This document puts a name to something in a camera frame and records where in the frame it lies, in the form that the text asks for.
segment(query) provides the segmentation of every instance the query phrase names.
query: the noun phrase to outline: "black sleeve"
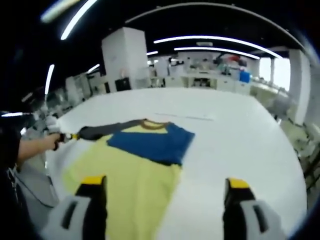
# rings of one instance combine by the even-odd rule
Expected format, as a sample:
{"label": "black sleeve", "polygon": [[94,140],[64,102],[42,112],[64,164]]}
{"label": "black sleeve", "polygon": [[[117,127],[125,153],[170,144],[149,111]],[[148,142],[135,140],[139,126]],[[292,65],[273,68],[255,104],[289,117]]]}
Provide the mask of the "black sleeve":
{"label": "black sleeve", "polygon": [[18,159],[21,134],[10,127],[0,127],[0,168],[13,168]]}

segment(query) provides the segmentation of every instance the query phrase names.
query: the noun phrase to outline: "yellow t-shirt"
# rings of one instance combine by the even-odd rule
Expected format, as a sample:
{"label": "yellow t-shirt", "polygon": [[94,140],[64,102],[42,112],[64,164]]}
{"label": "yellow t-shirt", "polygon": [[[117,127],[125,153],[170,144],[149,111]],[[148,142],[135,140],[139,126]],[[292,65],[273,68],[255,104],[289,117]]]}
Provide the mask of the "yellow t-shirt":
{"label": "yellow t-shirt", "polygon": [[[146,122],[123,130],[166,134],[163,127],[147,129]],[[107,145],[112,135],[99,139],[63,173],[68,191],[75,193],[85,177],[106,175],[106,235],[110,240],[151,240],[159,227],[181,167],[165,166]]]}

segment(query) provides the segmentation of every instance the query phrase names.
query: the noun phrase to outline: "white table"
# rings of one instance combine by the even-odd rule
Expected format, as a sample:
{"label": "white table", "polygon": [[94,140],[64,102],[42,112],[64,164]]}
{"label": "white table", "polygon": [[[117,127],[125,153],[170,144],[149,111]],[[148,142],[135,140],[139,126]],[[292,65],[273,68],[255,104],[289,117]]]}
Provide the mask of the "white table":
{"label": "white table", "polygon": [[[194,88],[131,90],[95,96],[58,121],[63,131],[76,132],[85,125],[137,118],[172,121],[195,133],[157,239],[222,240],[228,177],[247,181],[255,196],[280,215],[286,234],[304,218],[306,186],[294,149],[253,97]],[[69,142],[47,153],[48,170],[60,199],[67,194],[61,183],[62,169],[90,144]]]}

